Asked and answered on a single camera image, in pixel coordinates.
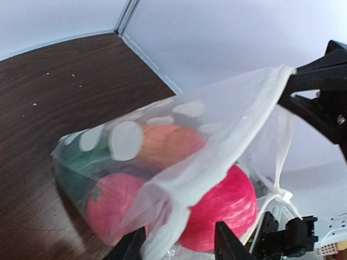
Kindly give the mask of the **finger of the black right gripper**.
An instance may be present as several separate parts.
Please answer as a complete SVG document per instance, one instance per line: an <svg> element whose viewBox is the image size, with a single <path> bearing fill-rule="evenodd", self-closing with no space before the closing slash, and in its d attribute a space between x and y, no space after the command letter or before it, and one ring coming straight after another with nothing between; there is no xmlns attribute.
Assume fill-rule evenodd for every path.
<svg viewBox="0 0 347 260"><path fill-rule="evenodd" d="M330 40L325 55L297 68L287 83L287 95L315 89L346 91L346 44Z"/></svg>
<svg viewBox="0 0 347 260"><path fill-rule="evenodd" d="M338 145L346 157L346 92L321 92L314 99L283 93L278 104Z"/></svg>

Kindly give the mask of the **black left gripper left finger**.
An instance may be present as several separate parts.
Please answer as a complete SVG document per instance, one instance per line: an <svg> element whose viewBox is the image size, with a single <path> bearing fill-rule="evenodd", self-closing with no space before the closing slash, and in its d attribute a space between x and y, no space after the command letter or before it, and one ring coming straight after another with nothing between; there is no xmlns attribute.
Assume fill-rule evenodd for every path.
<svg viewBox="0 0 347 260"><path fill-rule="evenodd" d="M146 239L144 227L125 235L104 260L141 260L140 249Z"/></svg>

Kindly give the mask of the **green toy pepper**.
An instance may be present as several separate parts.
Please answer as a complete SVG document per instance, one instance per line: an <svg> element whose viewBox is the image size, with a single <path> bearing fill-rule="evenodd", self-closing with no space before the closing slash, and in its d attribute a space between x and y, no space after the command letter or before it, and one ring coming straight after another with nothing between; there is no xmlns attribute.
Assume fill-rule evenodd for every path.
<svg viewBox="0 0 347 260"><path fill-rule="evenodd" d="M82 133L79 133L71 143L64 144L59 150L55 165L56 180L76 204L82 203L87 191L93 185L90 177L100 178L101 166L110 158L106 137L102 136L90 151L82 150L81 139Z"/></svg>

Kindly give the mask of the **clear polka dot zip bag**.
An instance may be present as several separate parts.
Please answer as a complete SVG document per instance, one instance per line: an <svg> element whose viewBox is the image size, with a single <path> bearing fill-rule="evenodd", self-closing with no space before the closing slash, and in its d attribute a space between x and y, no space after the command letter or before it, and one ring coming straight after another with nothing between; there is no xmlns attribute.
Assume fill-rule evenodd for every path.
<svg viewBox="0 0 347 260"><path fill-rule="evenodd" d="M293 115L288 66L234 76L63 136L55 178L106 245L145 230L142 259L214 248L224 222L245 243L272 202L300 218L280 176Z"/></svg>

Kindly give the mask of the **pink red toy fruit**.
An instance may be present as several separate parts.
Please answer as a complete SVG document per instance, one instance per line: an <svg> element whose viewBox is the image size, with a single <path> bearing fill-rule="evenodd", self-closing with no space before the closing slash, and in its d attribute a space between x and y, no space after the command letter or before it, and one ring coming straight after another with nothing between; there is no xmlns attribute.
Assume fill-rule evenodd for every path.
<svg viewBox="0 0 347 260"><path fill-rule="evenodd" d="M237 238L254 224L258 214L254 186L244 171L233 165L190 211L178 243L192 251L212 252L217 222L225 222Z"/></svg>

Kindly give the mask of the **red orange toy mango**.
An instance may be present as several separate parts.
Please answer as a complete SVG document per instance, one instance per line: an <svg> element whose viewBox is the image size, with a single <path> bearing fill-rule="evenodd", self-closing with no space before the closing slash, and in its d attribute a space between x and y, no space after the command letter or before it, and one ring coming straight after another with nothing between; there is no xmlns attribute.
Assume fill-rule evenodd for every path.
<svg viewBox="0 0 347 260"><path fill-rule="evenodd" d="M202 149L207 141L191 127L141 126L144 142L136 157L150 168L164 170Z"/></svg>

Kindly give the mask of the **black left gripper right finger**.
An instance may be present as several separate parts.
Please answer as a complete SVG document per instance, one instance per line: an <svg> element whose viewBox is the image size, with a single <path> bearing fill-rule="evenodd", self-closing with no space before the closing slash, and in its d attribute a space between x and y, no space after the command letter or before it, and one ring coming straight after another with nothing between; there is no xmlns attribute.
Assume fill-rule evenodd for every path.
<svg viewBox="0 0 347 260"><path fill-rule="evenodd" d="M252 260L252 255L225 222L215 224L214 253L216 260Z"/></svg>

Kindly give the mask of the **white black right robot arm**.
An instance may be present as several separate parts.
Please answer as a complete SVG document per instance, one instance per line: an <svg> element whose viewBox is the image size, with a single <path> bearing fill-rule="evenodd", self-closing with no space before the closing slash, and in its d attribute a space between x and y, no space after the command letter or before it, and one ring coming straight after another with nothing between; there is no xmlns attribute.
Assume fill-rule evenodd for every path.
<svg viewBox="0 0 347 260"><path fill-rule="evenodd" d="M325 55L297 68L278 105L315 128L346 155L346 44L330 40ZM301 256L318 242L316 217L296 217L284 231L263 236L257 250L264 258Z"/></svg>

